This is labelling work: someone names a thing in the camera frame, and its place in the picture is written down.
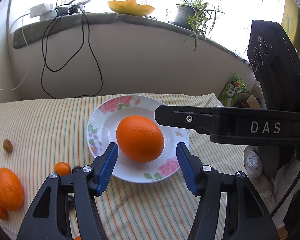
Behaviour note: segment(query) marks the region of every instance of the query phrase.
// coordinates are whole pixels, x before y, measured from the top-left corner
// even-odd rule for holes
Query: striped tablecloth
[[[180,94],[141,94],[175,106],[222,106],[214,94],[191,97]],[[25,202],[0,225],[16,239],[26,211],[55,163],[71,167],[91,164],[85,131],[93,110],[112,96],[69,99],[41,99],[0,104],[0,167],[17,174],[24,188]],[[244,146],[215,144],[209,136],[189,130],[190,152],[219,172],[244,170]],[[2,142],[9,139],[13,152],[5,153]],[[111,178],[97,207],[105,232],[115,240],[187,239],[199,197],[187,190],[179,170],[173,176],[151,184],[134,184]],[[223,234],[226,196],[222,195],[216,239]],[[70,212],[72,236],[79,235],[75,211]]]

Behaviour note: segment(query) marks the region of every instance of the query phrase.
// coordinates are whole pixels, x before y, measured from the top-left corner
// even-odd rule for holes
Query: black flower pot
[[[193,8],[191,6],[180,6],[177,8],[177,14],[176,17],[174,18],[174,21],[171,22],[174,25],[177,25],[182,28],[186,28],[188,30],[192,31],[191,25],[188,24],[188,17],[189,16],[194,16],[194,10],[199,12],[200,10]]]

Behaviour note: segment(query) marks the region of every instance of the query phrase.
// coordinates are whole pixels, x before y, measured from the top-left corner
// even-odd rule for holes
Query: brown nut
[[[11,153],[12,152],[12,144],[11,141],[9,141],[8,139],[5,139],[3,141],[3,148],[7,153]]]

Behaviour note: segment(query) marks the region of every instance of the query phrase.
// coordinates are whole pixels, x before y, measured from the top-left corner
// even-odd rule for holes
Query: white plate
[[[149,97],[129,95],[111,98],[101,104],[91,115],[87,125],[87,141],[95,158],[103,155],[109,143],[117,143],[116,130],[119,122],[130,115],[141,115],[158,123],[154,111],[164,103]],[[149,163],[138,163],[128,158],[119,148],[119,156],[113,175],[135,183],[152,183],[163,180],[179,169],[176,147],[184,142],[189,147],[186,129],[160,126],[164,137],[164,148],[160,157]]]

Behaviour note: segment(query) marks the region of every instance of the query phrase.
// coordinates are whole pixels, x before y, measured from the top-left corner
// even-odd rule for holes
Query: silver screw
[[[202,167],[202,169],[203,169],[204,171],[211,171],[211,167],[210,167],[209,165],[204,165],[204,166]]]
[[[192,116],[191,116],[191,115],[188,115],[188,116],[187,116],[187,121],[188,121],[188,122],[191,122],[191,121],[192,121]]]
[[[84,166],[82,169],[84,172],[89,172],[92,170],[92,168],[90,166]]]
[[[244,174],[243,171],[238,171],[237,176],[238,176],[239,178],[244,178],[244,177],[246,176],[246,174]]]
[[[52,172],[52,173],[50,173],[49,178],[50,178],[50,179],[54,179],[54,178],[56,178],[57,176],[58,176],[58,173]]]

